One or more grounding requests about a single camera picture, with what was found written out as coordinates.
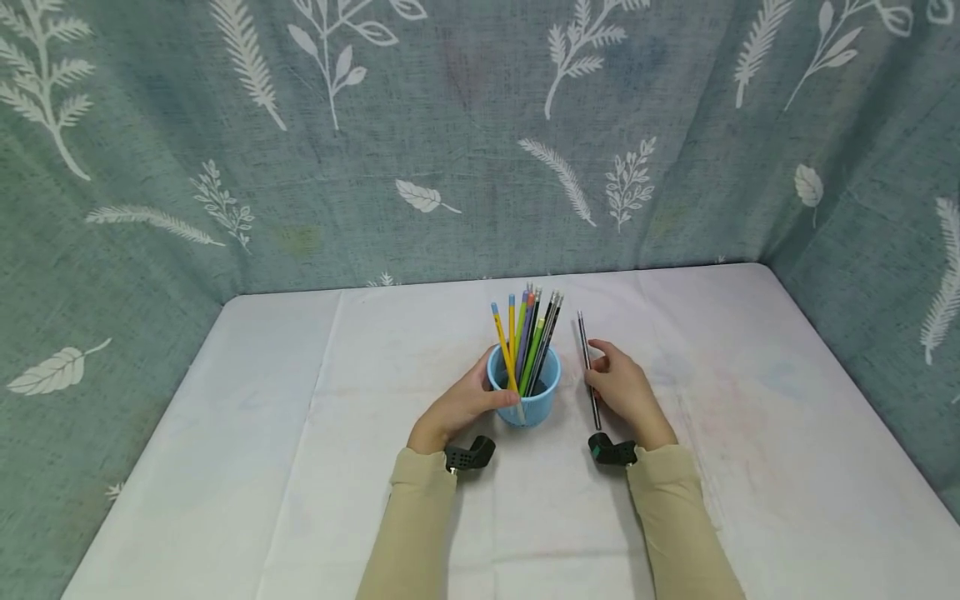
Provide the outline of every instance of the colored pencil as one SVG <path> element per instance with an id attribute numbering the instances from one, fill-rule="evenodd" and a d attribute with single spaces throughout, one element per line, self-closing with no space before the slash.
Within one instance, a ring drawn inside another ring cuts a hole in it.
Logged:
<path id="1" fill-rule="evenodd" d="M 534 319 L 534 295 L 527 294 L 527 314 L 523 324 L 523 334 L 520 337 L 520 352 L 514 357 L 514 372 L 523 372 L 523 357 L 526 356 L 527 347 L 530 346 L 530 338 L 533 337 L 530 326 Z"/>
<path id="2" fill-rule="evenodd" d="M 540 380 L 540 372 L 543 371 L 543 365 L 546 363 L 546 355 L 550 350 L 550 341 L 553 340 L 553 331 L 557 328 L 557 321 L 560 318 L 560 309 L 563 305 L 564 295 L 558 292 L 557 301 L 553 305 L 553 314 L 547 314 L 547 322 L 545 329 L 543 330 L 543 338 L 540 341 L 540 353 L 534 360 L 534 374 L 531 378 L 533 383 L 530 384 L 531 389 L 537 384 L 537 381 Z"/>
<path id="3" fill-rule="evenodd" d="M 507 346 L 510 348 L 510 352 L 516 353 L 516 346 L 514 346 L 514 304 L 516 304 L 516 297 L 510 295 L 510 322 L 507 323 Z"/>
<path id="4" fill-rule="evenodd" d="M 503 337 L 503 325 L 500 324 L 500 311 L 496 308 L 496 302 L 493 302 L 490 308 L 493 310 L 493 322 L 496 324 L 496 334 L 500 337 L 500 351 L 503 353 L 503 362 L 507 366 L 509 387 L 514 392 L 517 392 L 514 359 L 510 355 L 510 348 L 507 347 L 507 340 Z"/>
<path id="5" fill-rule="evenodd" d="M 523 377 L 520 378 L 520 389 L 526 390 L 527 383 L 530 381 L 530 373 L 534 369 L 534 349 L 540 344 L 540 337 L 543 335 L 544 318 L 537 320 L 537 328 L 534 329 L 534 342 L 528 350 L 527 360 L 523 363 Z"/>
<path id="6" fill-rule="evenodd" d="M 514 333 L 514 339 L 511 342 L 510 352 L 513 354 L 518 354 L 520 350 L 520 337 L 523 333 L 523 326 L 526 324 L 524 318 L 527 316 L 527 291 L 523 290 L 523 295 L 520 296 L 520 313 L 516 316 L 516 332 Z"/>
<path id="7" fill-rule="evenodd" d="M 587 350 L 587 332 L 584 329 L 584 313 L 582 311 L 577 311 L 577 325 L 580 328 L 580 347 L 584 353 L 584 369 L 590 370 L 590 353 Z M 587 391 L 590 394 L 590 406 L 593 409 L 593 426 L 596 427 L 597 431 L 602 431 L 603 426 L 600 423 L 600 407 L 597 405 L 597 394 L 596 391 L 587 384 Z"/>

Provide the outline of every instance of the sleeve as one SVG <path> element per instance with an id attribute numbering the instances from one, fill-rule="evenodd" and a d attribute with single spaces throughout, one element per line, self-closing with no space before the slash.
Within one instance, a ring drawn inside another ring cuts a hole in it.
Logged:
<path id="1" fill-rule="evenodd" d="M 638 447 L 636 455 L 627 479 L 643 523 L 657 600 L 743 600 L 704 506 L 689 450 Z"/>
<path id="2" fill-rule="evenodd" d="M 446 525 L 457 477 L 442 452 L 403 448 L 396 457 L 387 510 L 367 561 L 357 600 L 434 600 L 442 597 Z"/>

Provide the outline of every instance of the pencil cup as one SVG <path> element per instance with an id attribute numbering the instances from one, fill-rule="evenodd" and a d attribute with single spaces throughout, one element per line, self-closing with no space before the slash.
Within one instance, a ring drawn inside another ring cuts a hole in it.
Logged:
<path id="1" fill-rule="evenodd" d="M 503 353 L 500 348 L 494 348 L 487 360 L 487 378 L 495 390 L 507 389 L 507 366 L 503 364 Z M 520 423 L 520 413 L 515 406 L 501 408 L 496 414 L 513 427 L 536 427 L 550 414 L 553 408 L 553 396 L 557 393 L 560 383 L 560 359 L 557 353 L 550 348 L 543 359 L 543 369 L 540 371 L 540 380 L 534 384 L 534 395 L 521 398 L 526 422 Z"/>

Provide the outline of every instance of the gray-green fabric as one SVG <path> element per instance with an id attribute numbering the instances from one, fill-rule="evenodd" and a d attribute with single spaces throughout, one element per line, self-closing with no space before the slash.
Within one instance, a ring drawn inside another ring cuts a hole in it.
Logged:
<path id="1" fill-rule="evenodd" d="M 960 36 L 895 1 L 2 0 L 0 597 L 259 292 L 758 260 L 960 515 Z"/>

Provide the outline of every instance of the table surface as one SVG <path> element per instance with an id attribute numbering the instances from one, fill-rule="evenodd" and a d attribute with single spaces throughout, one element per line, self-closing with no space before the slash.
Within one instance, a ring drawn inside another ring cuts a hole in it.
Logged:
<path id="1" fill-rule="evenodd" d="M 463 437 L 497 450 L 460 478 L 451 600 L 654 597 L 623 472 L 589 457 L 578 309 L 647 370 L 749 598 L 954 597 L 960 527 L 766 268 L 536 282 L 565 292 L 562 382 L 541 426 Z M 410 426 L 523 284 L 229 302 L 64 598 L 352 598 Z"/>

